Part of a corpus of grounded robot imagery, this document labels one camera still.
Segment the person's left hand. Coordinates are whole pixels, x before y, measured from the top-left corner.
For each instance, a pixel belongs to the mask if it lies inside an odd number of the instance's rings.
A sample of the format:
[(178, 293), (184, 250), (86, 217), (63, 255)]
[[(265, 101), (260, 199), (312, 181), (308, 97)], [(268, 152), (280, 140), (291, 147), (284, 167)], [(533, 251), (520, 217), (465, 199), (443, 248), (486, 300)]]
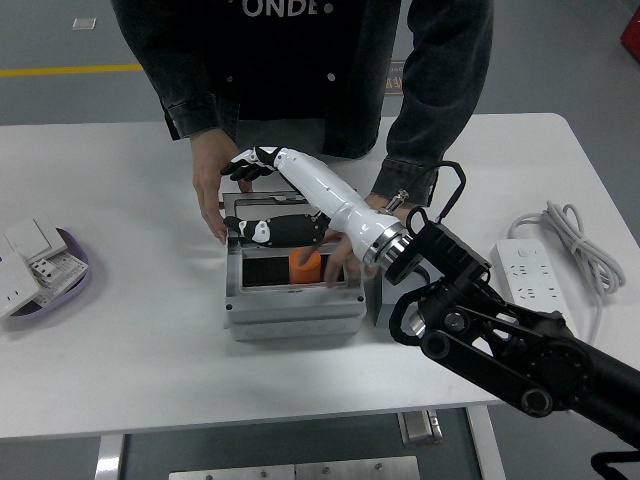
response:
[[(370, 193), (363, 201), (366, 202), (372, 210), (378, 211), (386, 208), (391, 200), (378, 194)], [(406, 225), (407, 216), (413, 206), (415, 205), (409, 202), (404, 202), (392, 211), (392, 214), (397, 217), (399, 219), (398, 221), (402, 222), (403, 225)], [(352, 279), (359, 279), (362, 276), (363, 264), (359, 257), (354, 254), (352, 243), (348, 235), (341, 230), (336, 231), (328, 229), (324, 235), (321, 245), (327, 243), (331, 244), (334, 242), (337, 242), (337, 244), (328, 258), (324, 274), (324, 282), (326, 283), (327, 288), (333, 288), (335, 286), (339, 274), (343, 269)], [(304, 247), (299, 254), (298, 265), (301, 266), (307, 263), (313, 255), (313, 252), (318, 248), (319, 246), (315, 245)], [(377, 267), (365, 265), (364, 272), (367, 277), (374, 276), (377, 273)]]

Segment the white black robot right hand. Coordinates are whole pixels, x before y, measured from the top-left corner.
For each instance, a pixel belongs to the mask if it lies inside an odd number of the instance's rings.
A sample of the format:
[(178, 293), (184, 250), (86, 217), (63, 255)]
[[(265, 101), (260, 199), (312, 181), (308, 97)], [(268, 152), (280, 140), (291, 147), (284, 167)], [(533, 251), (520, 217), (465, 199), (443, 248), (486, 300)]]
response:
[(395, 216), (372, 209), (327, 165), (297, 150), (254, 147), (223, 167), (221, 174), (247, 182), (279, 173), (317, 210), (266, 220), (224, 220), (236, 234), (266, 247), (317, 245), (331, 229), (346, 234), (355, 256), (368, 266), (389, 267), (409, 245), (407, 229)]

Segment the person's right hand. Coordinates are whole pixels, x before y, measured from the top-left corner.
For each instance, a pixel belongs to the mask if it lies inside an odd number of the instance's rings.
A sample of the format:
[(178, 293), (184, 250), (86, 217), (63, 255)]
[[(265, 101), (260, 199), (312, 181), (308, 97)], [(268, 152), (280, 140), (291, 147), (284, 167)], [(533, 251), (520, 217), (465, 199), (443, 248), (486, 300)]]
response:
[(200, 213), (211, 233), (221, 243), (227, 239), (227, 227), (220, 213), (221, 170), (240, 154), (234, 141), (222, 130), (212, 129), (190, 137), (192, 184)]

